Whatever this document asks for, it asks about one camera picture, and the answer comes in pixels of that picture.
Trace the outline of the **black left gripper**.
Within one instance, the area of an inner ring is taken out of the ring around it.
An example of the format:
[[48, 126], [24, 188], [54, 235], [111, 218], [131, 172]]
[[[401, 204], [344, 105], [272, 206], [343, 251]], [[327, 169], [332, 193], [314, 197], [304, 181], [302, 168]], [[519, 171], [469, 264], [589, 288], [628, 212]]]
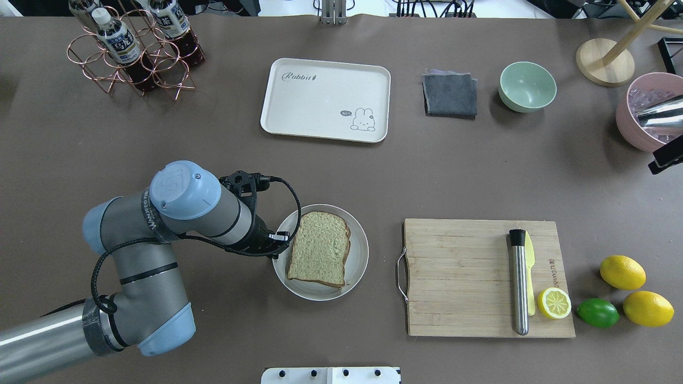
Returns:
[[273, 182], [280, 182], [288, 189], [292, 189], [291, 185], [280, 177], [269, 177], [261, 173], [246, 173], [244, 171], [237, 171], [228, 177], [221, 177], [219, 182], [248, 207], [249, 218], [251, 219], [246, 235], [235, 244], [223, 246], [224, 250], [239, 255], [278, 259], [280, 254], [290, 245], [292, 235], [288, 231], [274, 233], [267, 228], [263, 220], [256, 214], [257, 193], [267, 190]]

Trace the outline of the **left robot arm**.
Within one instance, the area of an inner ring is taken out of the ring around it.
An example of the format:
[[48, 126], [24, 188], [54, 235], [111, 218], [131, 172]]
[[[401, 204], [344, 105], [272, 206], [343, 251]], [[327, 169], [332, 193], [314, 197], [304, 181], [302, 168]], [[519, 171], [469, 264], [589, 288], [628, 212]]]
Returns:
[[257, 192], [282, 178], [238, 171], [217, 178], [190, 161], [164, 166], [145, 190], [93, 207], [82, 232], [99, 255], [90, 296], [2, 332], [2, 383], [21, 383], [137, 346], [173, 350], [196, 327], [172, 243], [276, 259], [292, 233], [256, 214]]

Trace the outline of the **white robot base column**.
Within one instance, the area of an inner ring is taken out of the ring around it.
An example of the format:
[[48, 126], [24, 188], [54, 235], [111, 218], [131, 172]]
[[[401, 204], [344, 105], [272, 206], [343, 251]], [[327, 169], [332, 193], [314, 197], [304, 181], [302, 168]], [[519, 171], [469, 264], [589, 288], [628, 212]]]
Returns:
[[261, 383], [401, 383], [399, 367], [272, 367], [264, 370]]

